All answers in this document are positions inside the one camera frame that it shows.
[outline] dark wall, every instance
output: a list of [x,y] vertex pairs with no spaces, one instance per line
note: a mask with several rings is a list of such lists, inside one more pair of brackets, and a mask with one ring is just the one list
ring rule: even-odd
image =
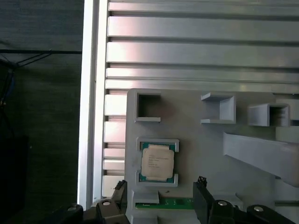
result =
[[[83,10],[83,0],[1,0],[0,49],[82,50]],[[81,59],[51,55],[15,72],[6,114],[32,147],[25,208],[11,223],[33,223],[76,202]]]

